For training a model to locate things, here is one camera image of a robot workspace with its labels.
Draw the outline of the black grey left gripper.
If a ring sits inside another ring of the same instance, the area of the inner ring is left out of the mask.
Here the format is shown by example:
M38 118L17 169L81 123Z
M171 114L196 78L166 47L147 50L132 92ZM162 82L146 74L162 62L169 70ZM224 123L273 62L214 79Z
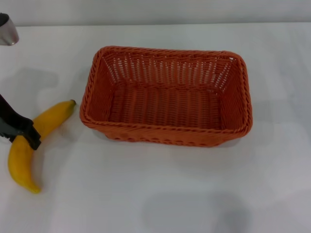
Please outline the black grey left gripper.
M34 150L38 149L41 144L41 135L34 127L34 122L29 118L18 116L17 126L14 122L16 112L8 104L8 102L0 96L0 142L11 144L7 137L23 136L30 147Z

